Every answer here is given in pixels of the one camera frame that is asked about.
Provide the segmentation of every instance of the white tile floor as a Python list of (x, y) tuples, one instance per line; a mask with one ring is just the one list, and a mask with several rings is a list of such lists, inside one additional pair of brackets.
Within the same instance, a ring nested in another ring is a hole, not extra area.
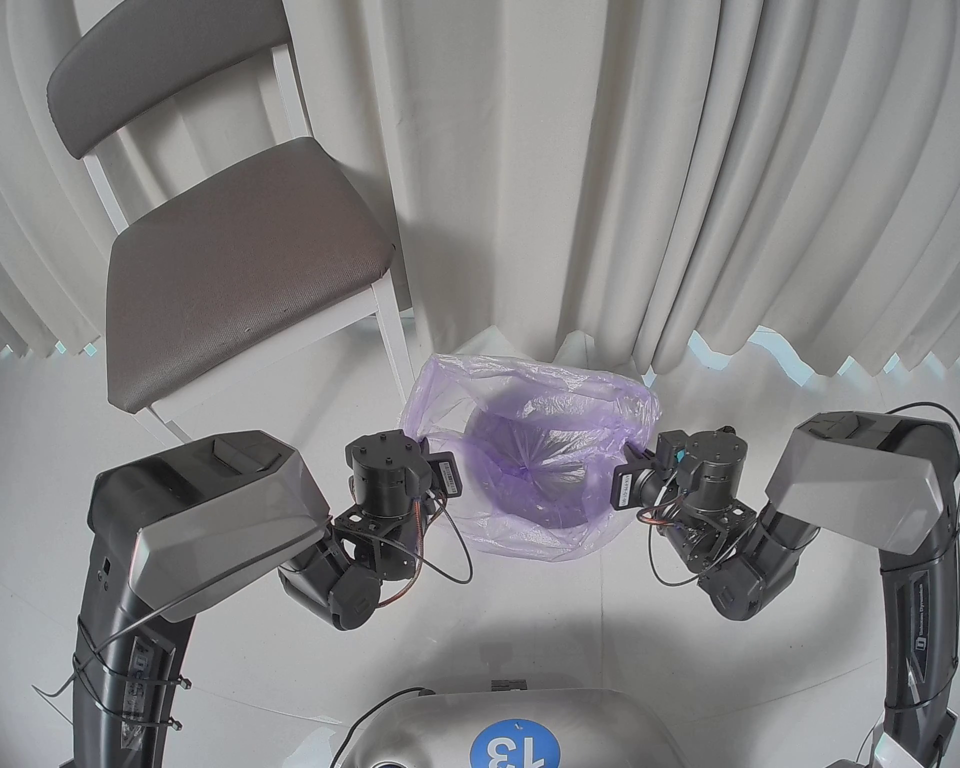
[[(159, 450), (107, 405), (104, 365), (103, 353), (0, 358), (0, 766), (70, 757), (69, 727), (30, 684), (56, 686), (69, 671), (94, 475)], [(932, 358), (911, 373), (872, 379), (854, 365), (799, 387), (755, 344), (722, 371), (691, 353), (653, 389), (664, 428), (737, 427), (750, 445), (740, 495), (751, 505), (763, 502), (790, 429), (819, 410), (886, 410), (910, 399), (960, 410), (960, 368)], [(262, 428), (297, 445), (339, 509), (349, 500), (344, 444), (392, 426), (399, 409), (375, 325), (360, 324), (182, 425), (193, 435)], [(736, 624), (694, 586), (657, 585), (644, 533), (628, 528), (565, 564), (477, 555), (465, 588), (426, 572), (401, 603), (350, 634), (261, 579), (198, 618), (184, 666), (194, 688), (177, 695), (185, 728), (170, 735), (166, 763), (323, 766), (341, 724), (387, 693), (408, 684), (483, 689), (504, 677), (538, 687), (615, 682), (659, 709), (691, 768), (821, 768), (853, 758), (883, 691), (876, 552), (824, 533), (794, 585)], [(446, 530), (433, 536), (434, 557), (455, 569), (455, 540)], [(655, 554), (664, 576), (685, 575), (665, 541)], [(953, 699), (960, 704), (960, 691)], [(944, 766), (960, 766), (960, 747)]]

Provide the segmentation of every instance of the seat cushion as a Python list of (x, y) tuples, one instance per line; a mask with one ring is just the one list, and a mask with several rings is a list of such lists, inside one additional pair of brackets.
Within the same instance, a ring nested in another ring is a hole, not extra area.
[(297, 138), (232, 165), (117, 237), (109, 401), (136, 411), (386, 273), (394, 247), (337, 164)]

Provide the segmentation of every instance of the curtain fold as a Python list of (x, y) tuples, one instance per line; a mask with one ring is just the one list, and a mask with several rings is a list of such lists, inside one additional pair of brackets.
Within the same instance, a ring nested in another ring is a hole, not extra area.
[[(102, 330), (109, 223), (42, 94), (116, 1), (6, 2), (0, 336), (20, 349)], [(955, 2), (285, 7), (314, 134), (402, 245), (428, 350), (496, 325), (553, 359), (581, 330), (601, 364), (665, 372), (694, 330), (733, 353), (762, 324), (824, 374), (960, 356)], [(102, 157), (135, 219), (287, 136), (260, 57)]]

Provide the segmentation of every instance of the white chair frame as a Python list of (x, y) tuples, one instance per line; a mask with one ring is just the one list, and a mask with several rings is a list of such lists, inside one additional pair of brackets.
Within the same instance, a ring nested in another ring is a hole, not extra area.
[[(300, 88), (297, 85), (290, 46), (277, 46), (273, 49), (273, 55), (276, 81), (279, 84), (280, 96), (291, 133), (294, 138), (312, 136)], [(97, 157), (96, 148), (84, 156), (84, 164), (113, 227), (117, 233), (122, 232), (129, 222), (117, 201), (113, 187), (110, 186), (100, 158)], [(387, 350), (396, 387), (400, 391), (400, 397), (406, 400), (410, 390), (413, 389), (414, 372), (410, 365), (406, 339), (403, 336), (394, 284), (388, 270), (386, 275), (369, 288), (321, 310), (296, 325), (281, 330), (203, 373), (171, 395), (157, 400), (134, 414), (136, 420), (167, 447), (188, 443), (190, 437), (174, 421), (181, 414), (237, 381), (310, 346), (324, 336), (329, 336), (373, 314), (376, 315), (380, 335), (383, 337), (383, 345)]]

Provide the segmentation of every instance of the translucent plastic bag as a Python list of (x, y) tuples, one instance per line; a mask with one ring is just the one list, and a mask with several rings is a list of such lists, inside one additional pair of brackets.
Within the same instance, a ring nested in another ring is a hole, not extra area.
[(434, 355), (400, 417), (431, 451), (453, 451), (464, 494), (449, 511), (487, 552), (583, 557), (633, 519), (610, 504), (626, 442), (646, 446), (660, 405), (609, 372), (512, 357)]

